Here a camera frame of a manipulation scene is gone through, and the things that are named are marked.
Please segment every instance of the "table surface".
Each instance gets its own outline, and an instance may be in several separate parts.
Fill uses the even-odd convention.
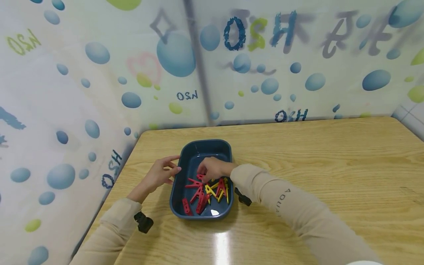
[[[269,123],[143,133],[96,217],[126,197],[157,158],[189,142],[223,139],[234,161],[251,163],[313,193],[378,253],[385,264],[424,260],[424,143],[391,117]],[[178,219],[171,186],[143,204],[154,220],[135,231],[119,265],[316,264],[302,241],[264,207],[235,200],[219,221]]]

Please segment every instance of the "green bubble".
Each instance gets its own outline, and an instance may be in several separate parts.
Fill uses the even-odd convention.
[[[150,78],[143,73],[137,74],[137,82],[142,87],[151,87],[152,86],[152,81],[150,80]]]
[[[117,9],[130,11],[138,7],[141,0],[106,0]]]
[[[183,112],[183,107],[179,103],[171,102],[169,103],[169,110],[175,114],[181,114]]]
[[[41,225],[40,219],[33,219],[27,223],[27,225],[25,226],[25,231],[28,233],[34,232],[40,227],[40,225]]]
[[[408,97],[415,103],[424,102],[424,86],[414,86],[408,92]]]
[[[405,82],[412,82],[412,81],[414,81],[413,76],[408,76],[407,78],[405,78]]]

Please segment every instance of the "blue tray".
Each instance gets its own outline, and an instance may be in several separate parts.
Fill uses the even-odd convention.
[[[225,197],[218,201],[212,196],[211,204],[207,204],[202,214],[196,213],[198,198],[195,199],[193,204],[190,204],[190,199],[196,192],[196,188],[186,188],[185,185],[192,184],[188,178],[198,180],[196,178],[197,168],[205,157],[214,156],[226,162],[232,162],[231,146],[224,140],[212,139],[201,140],[188,143],[181,150],[181,158],[178,166],[181,171],[175,176],[174,184],[172,186],[171,198],[169,204],[172,212],[179,218],[190,220],[205,220],[216,219],[226,216],[231,209],[234,202],[233,182],[228,178],[228,196],[229,204]],[[186,198],[189,202],[193,216],[186,215],[182,205],[182,199]]]

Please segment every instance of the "beige sleeve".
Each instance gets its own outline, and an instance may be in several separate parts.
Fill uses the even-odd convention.
[[[70,265],[113,265],[137,227],[134,215],[141,204],[127,198],[116,201],[100,219],[100,226],[82,245]]]
[[[379,262],[361,237],[319,201],[290,182],[253,165],[241,165],[230,176],[239,191],[281,217],[303,239],[321,265]]]

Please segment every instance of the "blue bubble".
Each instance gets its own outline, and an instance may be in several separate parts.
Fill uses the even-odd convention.
[[[94,152],[90,152],[90,153],[88,154],[88,159],[89,159],[91,162],[96,161],[96,158],[97,158],[96,153],[94,153]]]
[[[24,182],[29,179],[31,172],[25,167],[20,167],[10,173],[10,178],[17,183]]]
[[[400,50],[399,49],[392,49],[386,55],[387,59],[389,59],[389,60],[396,59],[399,56],[400,56]]]
[[[389,25],[392,28],[403,28],[417,21],[424,12],[423,0],[403,0],[392,11]]]
[[[68,143],[69,138],[68,138],[68,135],[66,134],[66,132],[57,131],[56,137],[57,137],[57,140],[59,141],[59,143],[64,144],[64,145]]]
[[[258,73],[263,73],[265,72],[265,68],[266,66],[264,64],[259,64],[258,67],[256,67],[256,71],[258,71]]]
[[[130,135],[130,134],[131,134],[131,128],[130,128],[130,127],[125,127],[125,129],[124,129],[124,133],[125,133],[126,135]]]
[[[211,119],[217,120],[219,118],[219,112],[212,112],[211,113]]]
[[[85,121],[85,131],[91,138],[97,139],[100,136],[99,125],[93,120]]]
[[[88,59],[97,64],[105,64],[110,60],[109,51],[99,42],[89,42],[85,45]]]
[[[78,174],[80,179],[86,179],[88,177],[89,171],[88,169],[84,168],[80,170],[80,173]]]
[[[375,70],[364,78],[362,88],[366,91],[373,91],[386,86],[390,82],[391,75],[386,70]]]
[[[302,65],[301,65],[299,62],[293,63],[293,64],[290,66],[290,71],[291,71],[293,74],[297,74],[297,73],[299,73],[301,69],[302,69]]]
[[[125,85],[127,83],[127,79],[125,77],[123,77],[123,76],[120,76],[120,77],[118,77],[118,82],[121,85]]]
[[[44,11],[44,17],[46,18],[48,22],[52,23],[53,25],[57,25],[60,23],[60,18],[54,11],[51,11],[51,10]]]
[[[41,194],[40,197],[38,197],[38,202],[41,205],[48,205],[52,203],[52,201],[56,198],[56,195],[51,191],[46,191],[45,193]]]
[[[215,25],[207,25],[200,32],[200,44],[205,50],[215,50],[219,45],[220,39],[219,30]]]
[[[227,101],[227,102],[225,102],[224,107],[225,107],[226,109],[232,109],[232,108],[234,108],[234,102],[232,102],[232,101]]]
[[[365,39],[363,41],[361,41],[361,43],[359,44],[359,49],[362,50],[362,48],[365,47],[365,45],[367,44],[368,39]]]
[[[253,85],[253,86],[250,88],[250,91],[252,91],[252,93],[256,93],[256,92],[258,92],[258,91],[259,91],[259,87],[258,87],[257,85]]]
[[[121,98],[122,104],[127,108],[138,108],[141,105],[141,98],[133,92],[125,92]]]
[[[334,108],[333,108],[333,112],[335,113],[336,111],[338,111],[340,109],[340,104],[337,104]]]
[[[69,73],[68,68],[63,65],[63,64],[56,64],[57,70],[59,71],[59,73],[63,74],[63,75],[67,75]]]
[[[275,78],[267,78],[262,82],[261,91],[265,95],[271,95],[277,91],[278,86],[278,81]]]
[[[371,22],[371,15],[364,14],[356,20],[356,26],[358,28],[365,28],[366,26],[368,26],[370,22]]]
[[[81,78],[81,85],[83,85],[86,88],[89,88],[91,84],[87,78]]]
[[[247,73],[250,70],[251,61],[247,54],[240,53],[234,58],[233,67],[239,73]]]
[[[196,68],[194,50],[186,36],[169,33],[166,44],[159,40],[156,53],[163,69],[174,76],[186,77]]]
[[[316,91],[325,85],[325,76],[321,73],[311,74],[305,82],[305,88],[309,91]]]
[[[57,10],[65,9],[65,4],[62,2],[62,0],[52,0],[52,4]]]
[[[41,265],[49,258],[49,251],[46,247],[36,247],[31,251],[28,259],[28,265]]]
[[[274,95],[274,100],[275,101],[279,101],[281,99],[281,95],[280,94],[275,94]]]
[[[47,174],[47,183],[57,190],[69,188],[75,180],[75,169],[70,164],[60,164]]]

